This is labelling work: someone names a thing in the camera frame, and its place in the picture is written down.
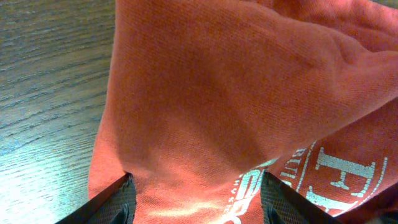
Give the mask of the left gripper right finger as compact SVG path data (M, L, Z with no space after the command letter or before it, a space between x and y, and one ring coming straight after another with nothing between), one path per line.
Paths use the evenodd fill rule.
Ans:
M340 224L269 172L261 184L265 224Z

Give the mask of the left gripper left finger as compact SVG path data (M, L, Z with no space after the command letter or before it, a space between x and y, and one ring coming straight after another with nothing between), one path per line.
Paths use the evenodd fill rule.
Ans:
M132 224L136 205L133 176L126 174L56 224Z

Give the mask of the red printed t-shirt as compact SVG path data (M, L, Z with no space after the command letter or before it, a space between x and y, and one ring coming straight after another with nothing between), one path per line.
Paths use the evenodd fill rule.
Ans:
M265 172L343 223L397 210L397 10L117 1L88 195L130 173L135 223L261 223Z

